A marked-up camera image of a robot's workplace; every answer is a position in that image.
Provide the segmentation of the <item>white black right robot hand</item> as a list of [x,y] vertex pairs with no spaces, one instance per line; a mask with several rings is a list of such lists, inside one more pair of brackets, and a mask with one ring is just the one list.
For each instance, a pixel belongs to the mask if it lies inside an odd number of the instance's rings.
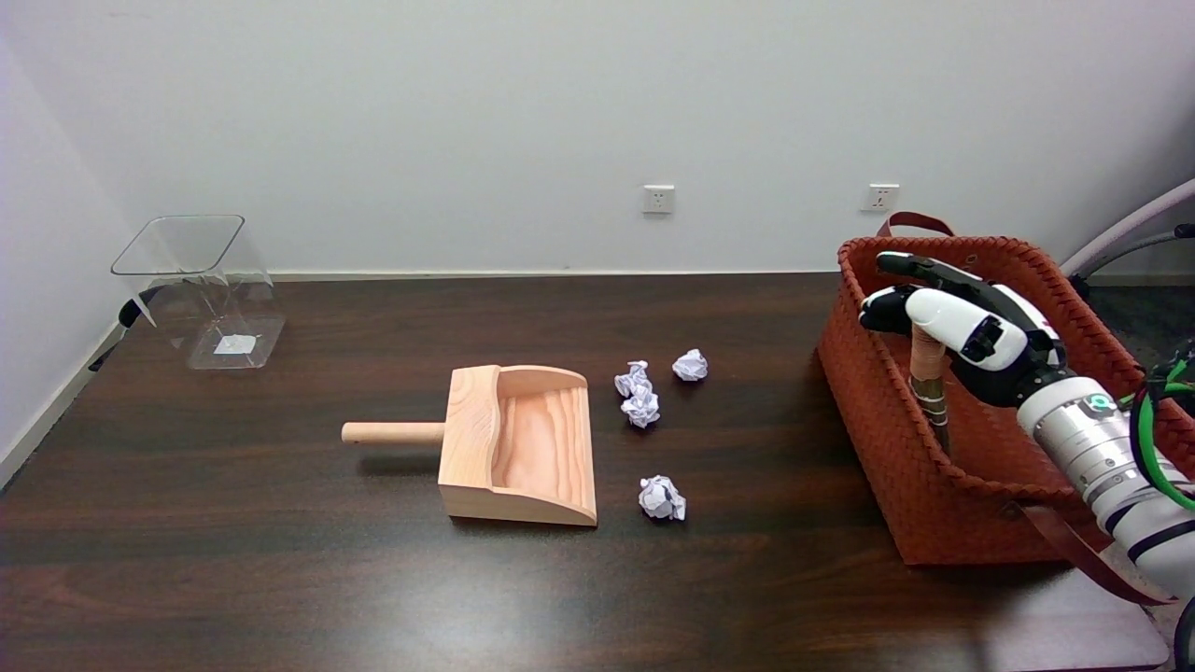
[[1059,332],[1011,287],[914,253],[880,251],[876,263],[911,282],[866,297],[862,325],[906,336],[919,329],[939,341],[974,399],[1018,408],[1042,387],[1076,377]]

